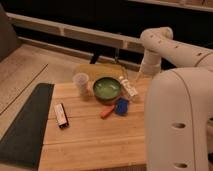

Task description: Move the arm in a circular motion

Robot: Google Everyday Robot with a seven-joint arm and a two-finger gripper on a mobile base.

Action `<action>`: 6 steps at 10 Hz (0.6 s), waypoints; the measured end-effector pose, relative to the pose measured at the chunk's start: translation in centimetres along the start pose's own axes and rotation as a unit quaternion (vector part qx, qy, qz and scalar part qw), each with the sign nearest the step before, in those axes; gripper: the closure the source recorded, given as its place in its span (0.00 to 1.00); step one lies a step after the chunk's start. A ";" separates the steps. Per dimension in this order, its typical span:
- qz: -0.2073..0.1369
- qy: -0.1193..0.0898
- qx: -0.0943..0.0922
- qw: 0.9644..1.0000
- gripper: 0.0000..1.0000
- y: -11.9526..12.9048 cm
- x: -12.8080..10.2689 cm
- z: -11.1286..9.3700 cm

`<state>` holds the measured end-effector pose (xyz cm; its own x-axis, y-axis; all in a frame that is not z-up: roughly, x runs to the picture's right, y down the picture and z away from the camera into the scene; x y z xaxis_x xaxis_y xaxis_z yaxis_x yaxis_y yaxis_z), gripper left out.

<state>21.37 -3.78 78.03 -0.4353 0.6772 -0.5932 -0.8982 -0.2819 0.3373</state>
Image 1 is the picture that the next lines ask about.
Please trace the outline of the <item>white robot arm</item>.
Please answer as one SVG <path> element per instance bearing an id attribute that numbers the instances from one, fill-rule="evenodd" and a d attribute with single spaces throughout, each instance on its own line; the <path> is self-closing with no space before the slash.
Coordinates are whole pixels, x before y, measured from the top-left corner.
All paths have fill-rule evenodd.
<path id="1" fill-rule="evenodd" d="M 140 71 L 153 77 L 144 106 L 147 171 L 213 171 L 213 50 L 141 34 Z"/>

